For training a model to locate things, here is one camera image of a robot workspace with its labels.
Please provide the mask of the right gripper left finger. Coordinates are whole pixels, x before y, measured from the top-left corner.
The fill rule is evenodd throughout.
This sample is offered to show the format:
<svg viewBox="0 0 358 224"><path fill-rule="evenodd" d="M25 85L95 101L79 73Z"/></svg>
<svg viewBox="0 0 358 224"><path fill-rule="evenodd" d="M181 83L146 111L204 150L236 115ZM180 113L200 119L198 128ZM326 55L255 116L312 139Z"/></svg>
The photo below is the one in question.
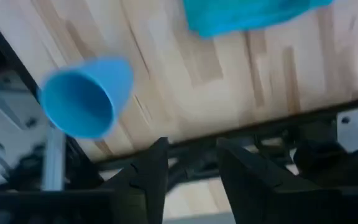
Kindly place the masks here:
<svg viewBox="0 0 358 224"><path fill-rule="evenodd" d="M41 189L36 150L0 184L0 224L162 224L168 148L159 138L108 180L84 158L69 157L62 191Z"/></svg>

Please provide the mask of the silver aluminium post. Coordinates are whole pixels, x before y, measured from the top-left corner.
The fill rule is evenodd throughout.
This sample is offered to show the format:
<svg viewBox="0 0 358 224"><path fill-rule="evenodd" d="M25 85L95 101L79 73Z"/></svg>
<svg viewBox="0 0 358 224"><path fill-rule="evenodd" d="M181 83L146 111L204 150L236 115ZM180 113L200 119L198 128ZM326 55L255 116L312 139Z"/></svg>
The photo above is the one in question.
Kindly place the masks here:
<svg viewBox="0 0 358 224"><path fill-rule="evenodd" d="M54 126L48 127L44 150L42 190L61 191L65 186L65 134Z"/></svg>

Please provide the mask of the light blue plastic cup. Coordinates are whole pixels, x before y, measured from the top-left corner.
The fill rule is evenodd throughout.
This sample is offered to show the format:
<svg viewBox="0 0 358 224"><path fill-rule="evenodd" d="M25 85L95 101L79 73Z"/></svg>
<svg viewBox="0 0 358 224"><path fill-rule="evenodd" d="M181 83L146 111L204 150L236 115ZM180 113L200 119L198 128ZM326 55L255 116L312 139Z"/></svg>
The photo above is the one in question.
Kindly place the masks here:
<svg viewBox="0 0 358 224"><path fill-rule="evenodd" d="M74 138L101 139L115 125L134 86L123 57L99 57L48 74L39 102L48 119Z"/></svg>

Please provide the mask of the black metal table frame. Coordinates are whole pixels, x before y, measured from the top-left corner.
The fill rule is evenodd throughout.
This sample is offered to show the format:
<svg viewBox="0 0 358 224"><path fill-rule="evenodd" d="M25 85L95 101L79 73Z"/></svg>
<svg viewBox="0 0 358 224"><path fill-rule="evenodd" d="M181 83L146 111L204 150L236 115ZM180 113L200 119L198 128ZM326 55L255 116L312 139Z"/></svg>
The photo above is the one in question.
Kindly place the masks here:
<svg viewBox="0 0 358 224"><path fill-rule="evenodd" d="M134 93L91 156L125 156L160 137L189 147L220 136L293 134L358 104L358 0L202 39L183 0L0 0L0 48L33 91L57 68L128 59Z"/></svg>

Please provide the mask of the teal folded cloth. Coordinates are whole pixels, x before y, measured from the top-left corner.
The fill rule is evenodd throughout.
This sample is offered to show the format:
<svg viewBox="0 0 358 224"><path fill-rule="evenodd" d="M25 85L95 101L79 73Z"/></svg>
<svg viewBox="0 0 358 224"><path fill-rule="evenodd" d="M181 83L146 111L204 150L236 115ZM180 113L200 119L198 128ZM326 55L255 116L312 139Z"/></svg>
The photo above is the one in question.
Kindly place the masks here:
<svg viewBox="0 0 358 224"><path fill-rule="evenodd" d="M293 19L333 0L183 0L189 30L202 38L260 29Z"/></svg>

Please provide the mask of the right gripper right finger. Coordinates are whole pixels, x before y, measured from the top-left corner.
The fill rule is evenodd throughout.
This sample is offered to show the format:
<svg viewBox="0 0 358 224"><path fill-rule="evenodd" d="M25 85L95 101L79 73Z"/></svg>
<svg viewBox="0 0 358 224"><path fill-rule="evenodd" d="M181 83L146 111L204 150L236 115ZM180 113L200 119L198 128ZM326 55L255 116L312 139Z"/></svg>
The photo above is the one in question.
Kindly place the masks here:
<svg viewBox="0 0 358 224"><path fill-rule="evenodd" d="M358 224L358 150L299 148L297 175L220 139L219 173L236 224Z"/></svg>

